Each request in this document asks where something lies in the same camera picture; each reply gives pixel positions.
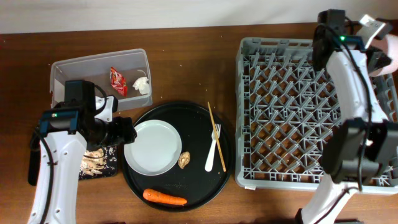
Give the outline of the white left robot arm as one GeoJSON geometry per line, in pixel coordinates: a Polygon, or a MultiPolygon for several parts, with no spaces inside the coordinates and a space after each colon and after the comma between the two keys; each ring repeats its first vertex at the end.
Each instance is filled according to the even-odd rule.
{"type": "Polygon", "coordinates": [[[134,142],[131,118],[101,120],[83,110],[45,111],[36,131],[40,169],[29,223],[75,223],[80,164],[86,150],[134,142]]]}

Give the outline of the red snack wrapper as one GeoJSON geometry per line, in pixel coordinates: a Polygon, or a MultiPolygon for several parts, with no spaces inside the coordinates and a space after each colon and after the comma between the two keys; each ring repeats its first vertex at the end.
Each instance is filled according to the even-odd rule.
{"type": "Polygon", "coordinates": [[[126,84],[126,79],[114,67],[110,68],[109,79],[111,82],[111,86],[121,96],[127,96],[128,88],[127,88],[127,84],[126,84]]]}

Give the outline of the white tissue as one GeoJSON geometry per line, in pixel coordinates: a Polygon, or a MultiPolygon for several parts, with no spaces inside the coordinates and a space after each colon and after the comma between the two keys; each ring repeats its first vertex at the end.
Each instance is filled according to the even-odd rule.
{"type": "Polygon", "coordinates": [[[147,77],[140,77],[134,82],[132,87],[138,90],[140,94],[146,95],[150,92],[149,79],[147,77]]]}

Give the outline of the pink bowl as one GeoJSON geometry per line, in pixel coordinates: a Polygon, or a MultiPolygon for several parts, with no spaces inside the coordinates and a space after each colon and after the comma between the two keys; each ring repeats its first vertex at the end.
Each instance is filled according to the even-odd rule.
{"type": "Polygon", "coordinates": [[[392,61],[388,66],[371,72],[369,76],[377,77],[394,73],[397,70],[398,37],[396,35],[387,34],[382,40],[373,39],[371,46],[381,49],[392,61]]]}

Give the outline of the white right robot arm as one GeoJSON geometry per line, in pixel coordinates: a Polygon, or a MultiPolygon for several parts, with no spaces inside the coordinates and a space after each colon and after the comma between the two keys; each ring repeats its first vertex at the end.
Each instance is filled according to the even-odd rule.
{"type": "Polygon", "coordinates": [[[325,175],[296,223],[334,223],[348,200],[397,155],[397,123],[382,110],[371,83],[397,70],[397,37],[384,20],[364,15],[359,24],[360,30],[347,31],[351,21],[340,9],[318,15],[313,67],[331,76],[342,125],[323,150],[325,175]]]}

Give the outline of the rice and food scraps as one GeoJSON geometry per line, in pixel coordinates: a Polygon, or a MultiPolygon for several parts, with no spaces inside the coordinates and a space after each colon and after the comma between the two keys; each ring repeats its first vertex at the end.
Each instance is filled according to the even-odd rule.
{"type": "Polygon", "coordinates": [[[112,177],[118,173],[117,147],[86,151],[80,164],[79,180],[112,177]]]}

